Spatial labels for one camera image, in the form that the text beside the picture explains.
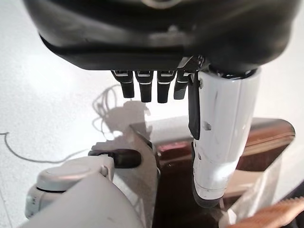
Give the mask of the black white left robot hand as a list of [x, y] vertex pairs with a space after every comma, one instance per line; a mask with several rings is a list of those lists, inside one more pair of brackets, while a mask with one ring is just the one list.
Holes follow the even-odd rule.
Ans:
[[45, 46], [86, 70], [110, 70], [124, 97], [152, 72], [166, 103], [188, 89], [194, 138], [192, 191], [216, 206], [244, 150], [257, 97], [259, 68], [288, 45], [299, 0], [26, 0]]

